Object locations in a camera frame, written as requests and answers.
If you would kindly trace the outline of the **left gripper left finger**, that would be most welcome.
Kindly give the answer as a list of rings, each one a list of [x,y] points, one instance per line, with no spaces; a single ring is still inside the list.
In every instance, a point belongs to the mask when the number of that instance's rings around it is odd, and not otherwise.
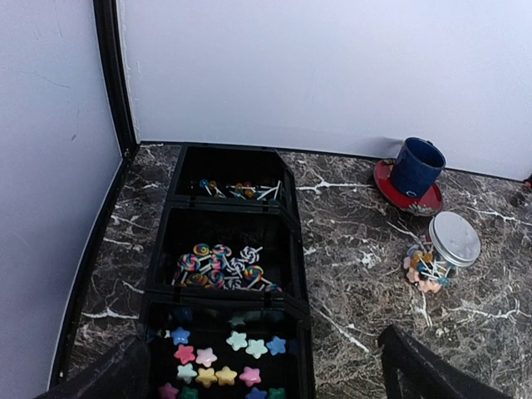
[[[37,398],[146,398],[150,390],[149,366],[147,343],[129,336],[74,378]]]

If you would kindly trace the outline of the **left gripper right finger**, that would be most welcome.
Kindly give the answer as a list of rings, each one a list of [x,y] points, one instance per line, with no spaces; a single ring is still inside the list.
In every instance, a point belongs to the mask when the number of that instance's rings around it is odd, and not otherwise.
[[[377,340],[388,398],[506,398],[391,324]]]

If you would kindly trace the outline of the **black three-compartment candy bin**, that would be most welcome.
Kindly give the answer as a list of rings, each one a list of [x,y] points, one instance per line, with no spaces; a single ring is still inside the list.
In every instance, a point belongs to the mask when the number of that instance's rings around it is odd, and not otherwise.
[[[148,397],[314,397],[295,180],[277,151],[182,148],[145,290]]]

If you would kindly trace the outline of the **round metal lid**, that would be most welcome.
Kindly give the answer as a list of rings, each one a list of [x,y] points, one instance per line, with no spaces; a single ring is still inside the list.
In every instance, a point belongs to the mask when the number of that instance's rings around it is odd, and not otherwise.
[[[478,234],[457,213],[440,212],[429,223],[428,232],[438,254],[456,267],[469,267],[480,256]]]

